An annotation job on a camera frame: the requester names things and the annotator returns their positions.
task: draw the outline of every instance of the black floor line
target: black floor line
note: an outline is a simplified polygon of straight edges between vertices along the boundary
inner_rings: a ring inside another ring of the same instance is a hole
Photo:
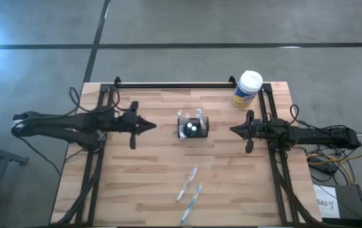
[[[111,0],[105,0],[105,2],[104,2],[103,10],[101,12],[101,17],[99,18],[97,32],[95,34],[94,43],[92,45],[90,58],[88,59],[87,68],[85,70],[83,83],[90,82],[90,80],[91,80],[92,69],[94,68],[94,63],[95,63],[95,59],[96,59],[97,52],[98,52],[98,44],[99,44],[99,41],[101,41],[101,36],[103,34],[104,24],[105,24],[106,15],[108,12],[110,2],[111,2]]]
[[[362,42],[100,44],[98,49],[362,48]]]
[[[0,44],[0,49],[91,49],[92,44]]]

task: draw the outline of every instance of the wooden table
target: wooden table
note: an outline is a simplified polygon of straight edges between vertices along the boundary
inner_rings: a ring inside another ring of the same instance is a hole
[[[292,120],[287,83],[271,85],[278,117]],[[84,108],[96,106],[99,88],[99,83],[84,84]],[[129,148],[129,134],[108,134],[94,225],[180,225],[198,184],[203,184],[203,190],[185,225],[280,225],[266,142],[255,140],[253,152],[246,154],[246,142],[229,130],[245,121],[247,111],[232,104],[233,93],[233,89],[120,90],[120,106],[139,101],[139,114],[157,127],[137,137],[136,150]],[[196,108],[209,117],[209,137],[180,141],[177,111],[196,115]],[[261,118],[258,98],[248,109]],[[79,146],[70,145],[67,156],[78,150]],[[59,220],[78,196],[85,160],[86,153],[81,153],[65,163],[52,222]],[[321,220],[303,151],[292,149],[288,164],[294,192],[314,218]],[[197,175],[176,203],[193,167],[198,167]],[[286,197],[284,201],[289,214]]]

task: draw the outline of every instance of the white label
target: white label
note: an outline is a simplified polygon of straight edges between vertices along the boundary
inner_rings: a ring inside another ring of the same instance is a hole
[[[319,187],[316,184],[313,184],[313,188],[316,193],[316,200],[319,206],[319,211],[323,218],[340,218],[339,206],[337,204],[337,197],[335,195],[334,187]]]

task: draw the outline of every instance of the yellow cable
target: yellow cable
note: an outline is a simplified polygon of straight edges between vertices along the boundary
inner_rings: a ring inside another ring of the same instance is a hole
[[[350,185],[353,185],[353,184],[354,184],[354,181],[353,181],[353,178],[352,178],[351,175],[350,175],[350,172],[348,172],[348,169],[347,169],[343,164],[341,164],[340,161],[343,161],[343,160],[352,160],[352,159],[355,159],[355,158],[362,157],[362,155],[357,156],[357,157],[354,157],[354,158],[350,158],[350,159],[346,158],[346,159],[341,159],[341,160],[337,160],[337,159],[335,159],[334,157],[329,156],[329,155],[318,155],[318,154],[309,155],[308,158],[309,158],[309,157],[312,157],[312,156],[326,156],[327,158],[330,159],[329,162],[338,162],[338,163],[339,163],[339,166],[340,166],[340,167],[343,167],[343,168],[344,168],[344,171],[346,171],[346,174],[347,174],[347,176],[348,176],[349,179],[350,179]],[[323,161],[323,162],[318,162],[318,163],[321,163],[321,164],[319,164],[319,165],[323,165],[323,164],[326,163],[326,162]]]

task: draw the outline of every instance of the gray floor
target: gray floor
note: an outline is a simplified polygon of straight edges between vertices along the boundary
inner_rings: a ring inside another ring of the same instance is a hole
[[[92,44],[103,2],[0,1],[0,44]],[[112,0],[101,43],[160,42],[362,42],[362,0]],[[89,56],[90,49],[0,50],[0,148],[30,156],[26,167],[12,163],[8,169],[0,227],[48,223],[59,178],[10,134],[11,119],[29,110],[72,108],[68,88],[81,88]],[[99,50],[91,82],[116,76],[127,82],[225,81],[247,69],[267,81],[287,81],[300,119],[362,132],[360,47]],[[29,141],[62,166],[66,143]],[[362,158],[352,165],[362,188]]]

